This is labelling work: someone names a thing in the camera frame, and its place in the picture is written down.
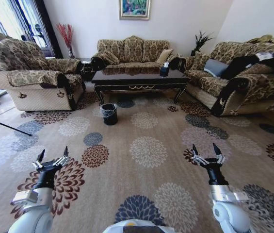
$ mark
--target black trash bin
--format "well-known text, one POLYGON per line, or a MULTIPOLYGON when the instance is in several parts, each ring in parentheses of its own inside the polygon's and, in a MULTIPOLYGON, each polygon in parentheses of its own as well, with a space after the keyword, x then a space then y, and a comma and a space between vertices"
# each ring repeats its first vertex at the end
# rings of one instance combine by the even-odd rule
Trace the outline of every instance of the black trash bin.
POLYGON ((113 103, 106 103, 100 106, 100 111, 103 115, 103 122, 106 125, 115 125, 117 123, 117 106, 113 103))

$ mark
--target gray pillow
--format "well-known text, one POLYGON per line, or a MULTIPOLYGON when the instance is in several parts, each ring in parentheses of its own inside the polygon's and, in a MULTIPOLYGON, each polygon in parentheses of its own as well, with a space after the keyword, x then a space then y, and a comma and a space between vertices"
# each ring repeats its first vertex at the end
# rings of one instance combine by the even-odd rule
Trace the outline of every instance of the gray pillow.
POLYGON ((224 70, 228 67, 228 64, 220 62, 218 60, 209 59, 205 64, 204 71, 211 74, 213 77, 220 77, 224 70))

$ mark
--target floral patterned rug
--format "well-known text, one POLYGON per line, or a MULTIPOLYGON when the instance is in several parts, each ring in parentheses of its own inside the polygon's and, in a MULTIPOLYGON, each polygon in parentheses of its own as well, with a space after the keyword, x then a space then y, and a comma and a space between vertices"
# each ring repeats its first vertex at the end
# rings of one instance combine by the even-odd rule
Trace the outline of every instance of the floral patterned rug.
POLYGON ((9 203, 38 179, 31 162, 46 149, 46 160, 70 162, 57 172, 52 233, 100 233, 125 219, 150 220, 178 232, 220 233, 212 216, 206 171, 191 161, 195 143, 212 157, 214 142, 227 156, 223 175, 233 190, 247 192, 241 203, 257 232, 274 232, 274 113, 214 117, 187 94, 111 93, 118 123, 103 124, 98 99, 89 90, 74 112, 20 112, 0 121, 0 233, 22 215, 9 203))

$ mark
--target sofa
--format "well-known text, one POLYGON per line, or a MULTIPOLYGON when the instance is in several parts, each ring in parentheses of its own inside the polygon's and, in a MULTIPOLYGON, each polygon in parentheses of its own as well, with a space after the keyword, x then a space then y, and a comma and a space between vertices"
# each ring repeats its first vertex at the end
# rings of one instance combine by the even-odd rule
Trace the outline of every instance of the sofa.
MULTIPOLYGON (((98 40, 96 53, 91 58, 93 70, 105 67, 113 68, 153 68, 161 67, 157 60, 163 50, 169 49, 167 40, 143 40, 137 36, 130 36, 124 40, 98 40), (110 59, 105 53, 114 55, 110 59)), ((175 56, 170 55, 166 61, 171 62, 175 56)))
POLYGON ((36 43, 0 41, 0 89, 20 111, 75 110, 85 90, 78 59, 46 59, 36 43))
POLYGON ((236 77, 226 80, 204 71, 208 59, 230 64, 233 58, 273 52, 271 43, 218 43, 210 54, 185 57, 187 92, 201 101, 216 116, 251 114, 273 109, 274 70, 257 63, 236 77))

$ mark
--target framed painting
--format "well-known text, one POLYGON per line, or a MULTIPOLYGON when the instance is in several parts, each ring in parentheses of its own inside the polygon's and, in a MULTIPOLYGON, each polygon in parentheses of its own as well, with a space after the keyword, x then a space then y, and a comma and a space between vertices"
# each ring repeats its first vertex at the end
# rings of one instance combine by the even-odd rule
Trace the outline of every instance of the framed painting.
POLYGON ((119 18, 148 20, 151 0, 119 0, 119 18))

